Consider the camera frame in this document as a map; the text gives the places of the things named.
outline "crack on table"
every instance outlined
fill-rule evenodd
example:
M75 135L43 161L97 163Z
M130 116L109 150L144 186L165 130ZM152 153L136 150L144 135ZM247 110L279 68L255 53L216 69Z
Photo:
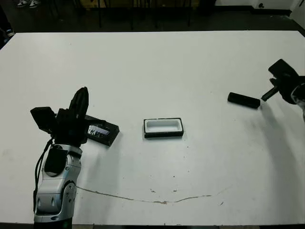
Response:
M107 194L107 193L102 193L102 192L98 192L98 191L92 191L90 189L86 189L83 187L79 187L77 186L77 188L87 191L87 192L91 192L91 193L95 193L95 194L99 194L99 195L103 195L103 196L108 196L108 197L115 197L115 198L120 198L120 199L125 199L125 200L131 200L131 201L137 201L137 202L144 202L144 203L154 203L154 204L168 204L168 203L179 203L188 199L195 199L195 198L202 198L202 197L212 197L212 195L201 195L201 196L195 196L195 197L186 197L180 200L176 200L176 201L149 201L149 200L142 200L142 199L132 199L132 198L128 198L128 197L121 197L121 196L116 196L116 195L112 195L112 194Z

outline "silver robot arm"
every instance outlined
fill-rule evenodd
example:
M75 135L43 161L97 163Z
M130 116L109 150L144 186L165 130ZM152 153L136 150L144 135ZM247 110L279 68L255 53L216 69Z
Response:
M76 182L81 171L81 154L81 149L74 146L51 146L41 170L42 182L36 195L35 223L72 219Z
M39 129L51 135L35 168L35 229L72 228L76 182L81 171L82 151L79 147L87 142L90 124L85 119L88 104L88 90L83 87L74 95L70 107L59 109L57 115L49 107L36 107L30 111ZM40 171L42 180L39 185Z

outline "black box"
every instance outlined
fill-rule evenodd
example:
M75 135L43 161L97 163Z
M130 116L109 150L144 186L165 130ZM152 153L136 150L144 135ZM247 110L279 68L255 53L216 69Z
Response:
M88 121L103 122L103 120L91 117L89 115L86 115L85 119ZM101 125L90 125L88 128L87 137L106 146L111 146L119 131L120 129L117 125L104 121Z

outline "dark floor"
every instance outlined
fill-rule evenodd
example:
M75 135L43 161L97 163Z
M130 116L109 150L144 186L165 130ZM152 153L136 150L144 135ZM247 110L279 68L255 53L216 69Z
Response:
M43 1L36 9L17 9L17 0L1 0L1 5L16 32L297 30L305 36L305 31L286 15L253 14L250 10L219 7L209 16L192 10L190 26L187 8L138 8L133 14L131 9L104 8L99 27L97 9L76 10L72 0L56 0L57 15L53 7L51 13L48 1L53 0Z

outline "black rectangular object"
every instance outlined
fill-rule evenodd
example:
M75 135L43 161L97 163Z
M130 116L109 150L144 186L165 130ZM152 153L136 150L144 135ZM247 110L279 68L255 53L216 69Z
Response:
M85 119L88 121L101 121L89 115L86 115ZM87 137L106 146L111 146L119 131L120 129L117 125L105 121L102 125L90 125Z
M257 109L261 105L261 101L259 99L248 97L242 94L236 94L233 92L229 93L228 101L254 109Z
M143 125L145 138L181 137L184 134L181 118L144 119Z

